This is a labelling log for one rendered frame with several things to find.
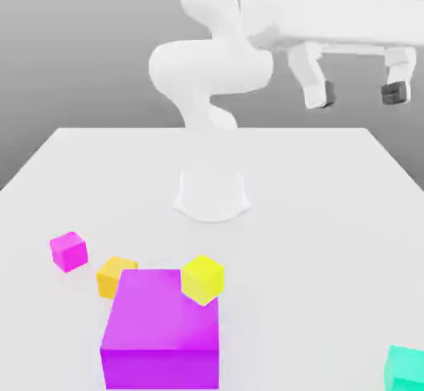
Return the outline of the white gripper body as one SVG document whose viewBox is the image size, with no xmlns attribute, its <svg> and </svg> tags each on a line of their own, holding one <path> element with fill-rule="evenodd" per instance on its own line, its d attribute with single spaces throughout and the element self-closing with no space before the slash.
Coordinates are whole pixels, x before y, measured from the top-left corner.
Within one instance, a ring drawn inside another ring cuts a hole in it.
<svg viewBox="0 0 424 391">
<path fill-rule="evenodd" d="M 424 46 L 424 0 L 240 0 L 254 47 L 277 51 L 305 42 Z"/>
</svg>

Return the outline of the small yellow cube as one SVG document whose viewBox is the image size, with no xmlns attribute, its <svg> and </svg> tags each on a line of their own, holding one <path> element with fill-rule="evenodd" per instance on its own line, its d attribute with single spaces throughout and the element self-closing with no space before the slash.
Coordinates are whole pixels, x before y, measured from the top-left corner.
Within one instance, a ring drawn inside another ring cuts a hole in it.
<svg viewBox="0 0 424 391">
<path fill-rule="evenodd" d="M 200 255 L 181 270 L 181 291 L 201 306 L 207 306 L 224 290 L 224 266 Z"/>
</svg>

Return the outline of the small orange cube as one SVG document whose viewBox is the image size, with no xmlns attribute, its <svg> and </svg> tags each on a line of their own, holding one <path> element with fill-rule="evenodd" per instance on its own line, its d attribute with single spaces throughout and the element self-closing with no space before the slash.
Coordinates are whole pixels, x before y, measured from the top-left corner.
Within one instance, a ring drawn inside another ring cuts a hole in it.
<svg viewBox="0 0 424 391">
<path fill-rule="evenodd" d="M 137 268 L 137 261 L 117 256 L 110 258 L 96 273 L 99 295 L 113 300 L 123 270 Z"/>
</svg>

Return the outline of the small teal cube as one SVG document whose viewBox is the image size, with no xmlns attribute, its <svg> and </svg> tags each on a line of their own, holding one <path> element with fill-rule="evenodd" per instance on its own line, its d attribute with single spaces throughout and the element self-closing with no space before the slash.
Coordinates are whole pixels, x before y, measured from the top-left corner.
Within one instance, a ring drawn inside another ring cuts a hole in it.
<svg viewBox="0 0 424 391">
<path fill-rule="evenodd" d="M 424 391 L 424 350 L 391 345 L 384 365 L 385 391 Z"/>
</svg>

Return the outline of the small magenta cube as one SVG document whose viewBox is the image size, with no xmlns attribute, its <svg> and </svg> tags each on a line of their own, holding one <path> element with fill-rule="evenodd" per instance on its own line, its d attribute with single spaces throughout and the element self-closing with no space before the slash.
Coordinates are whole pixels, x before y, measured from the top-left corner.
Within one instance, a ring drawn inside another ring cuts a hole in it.
<svg viewBox="0 0 424 391">
<path fill-rule="evenodd" d="M 85 241 L 76 233 L 68 232 L 50 241 L 53 262 L 64 272 L 70 272 L 89 261 Z"/>
</svg>

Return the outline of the large purple box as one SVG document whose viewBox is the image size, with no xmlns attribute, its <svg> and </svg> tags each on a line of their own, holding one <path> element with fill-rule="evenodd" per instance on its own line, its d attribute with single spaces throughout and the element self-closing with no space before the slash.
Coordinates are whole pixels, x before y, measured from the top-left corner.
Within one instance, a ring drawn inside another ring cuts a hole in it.
<svg viewBox="0 0 424 391">
<path fill-rule="evenodd" d="M 189 299 L 176 269 L 125 269 L 100 355 L 107 389 L 217 389 L 218 302 Z"/>
</svg>

